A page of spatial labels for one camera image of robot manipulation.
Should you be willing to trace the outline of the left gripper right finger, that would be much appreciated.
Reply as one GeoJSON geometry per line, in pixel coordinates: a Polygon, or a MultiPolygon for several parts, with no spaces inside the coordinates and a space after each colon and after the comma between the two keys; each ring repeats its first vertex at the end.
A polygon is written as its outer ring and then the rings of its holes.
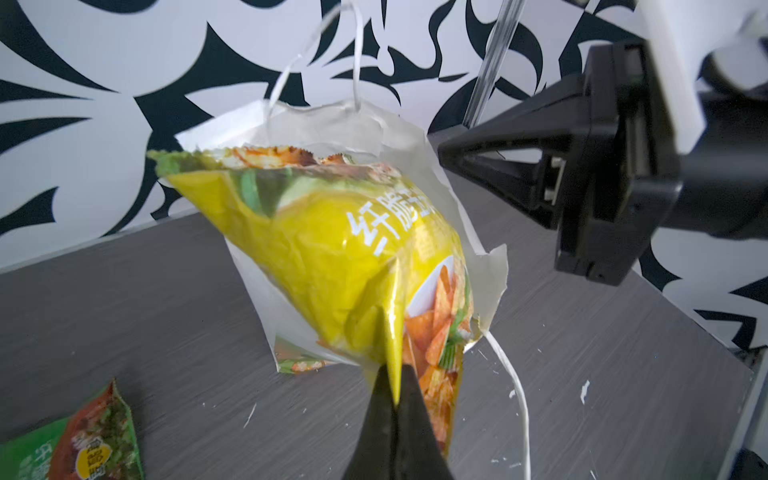
{"type": "Polygon", "coordinates": [[[395,478],[451,480],[412,365],[402,367],[396,417],[395,478]]]}

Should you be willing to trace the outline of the floral paper gift bag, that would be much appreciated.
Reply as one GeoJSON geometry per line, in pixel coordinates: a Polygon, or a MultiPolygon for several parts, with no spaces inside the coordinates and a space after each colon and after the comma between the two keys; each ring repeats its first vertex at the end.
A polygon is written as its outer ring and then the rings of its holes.
{"type": "MultiPolygon", "coordinates": [[[[386,163],[397,168],[429,198],[459,235],[474,299],[473,337],[464,348],[464,358],[479,340],[491,338],[491,321],[507,287],[506,247],[490,251],[483,247],[421,128],[364,101],[359,94],[325,106],[292,107],[280,100],[287,80],[288,73],[282,72],[269,98],[179,133],[179,151],[293,146],[320,157],[342,153],[359,164],[386,163]]],[[[321,347],[316,332],[287,297],[253,260],[226,237],[225,240],[280,371],[300,373],[335,363],[356,365],[374,387],[379,369],[321,347]]],[[[390,387],[397,413],[401,380],[398,387],[390,387]]]]}

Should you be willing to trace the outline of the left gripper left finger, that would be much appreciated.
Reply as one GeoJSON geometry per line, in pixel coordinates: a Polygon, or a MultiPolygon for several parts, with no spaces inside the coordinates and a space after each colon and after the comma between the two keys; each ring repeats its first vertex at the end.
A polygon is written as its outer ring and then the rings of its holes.
{"type": "Polygon", "coordinates": [[[344,480],[395,478],[396,410],[386,366],[377,373],[357,446],[344,480]]]}

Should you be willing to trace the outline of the yellow chips snack bag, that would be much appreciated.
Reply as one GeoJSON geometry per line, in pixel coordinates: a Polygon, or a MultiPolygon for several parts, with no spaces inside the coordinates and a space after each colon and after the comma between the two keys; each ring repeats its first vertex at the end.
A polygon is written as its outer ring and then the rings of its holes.
{"type": "Polygon", "coordinates": [[[416,372],[447,451],[473,337],[474,299],[458,233],[397,168],[293,147],[151,150],[167,180],[266,274],[318,344],[416,372]]]}

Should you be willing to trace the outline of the green red snack bag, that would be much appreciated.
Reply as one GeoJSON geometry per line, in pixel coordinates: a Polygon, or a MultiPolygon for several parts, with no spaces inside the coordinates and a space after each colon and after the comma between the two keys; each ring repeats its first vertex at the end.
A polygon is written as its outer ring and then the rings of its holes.
{"type": "Polygon", "coordinates": [[[110,383],[75,414],[1,445],[3,479],[143,479],[133,415],[110,383]]]}

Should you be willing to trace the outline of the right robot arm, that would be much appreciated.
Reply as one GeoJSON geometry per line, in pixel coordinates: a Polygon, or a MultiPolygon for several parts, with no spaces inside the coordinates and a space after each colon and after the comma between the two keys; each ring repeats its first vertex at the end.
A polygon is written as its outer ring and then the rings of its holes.
{"type": "Polygon", "coordinates": [[[555,267],[618,285],[661,227],[767,236],[767,103],[702,95],[688,154],[642,41],[598,45],[567,76],[444,141],[441,166],[558,234],[555,267]]]}

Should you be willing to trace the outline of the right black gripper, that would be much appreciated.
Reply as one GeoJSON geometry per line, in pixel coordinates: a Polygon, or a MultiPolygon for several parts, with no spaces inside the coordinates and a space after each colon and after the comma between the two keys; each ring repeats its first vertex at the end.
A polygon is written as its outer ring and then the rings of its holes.
{"type": "Polygon", "coordinates": [[[682,188],[679,159],[649,49],[643,41],[591,48],[582,74],[542,92],[438,147],[449,170],[549,230],[559,211],[545,199],[557,172],[493,159],[492,151],[564,153],[557,270],[617,286],[650,245],[682,188]]]}

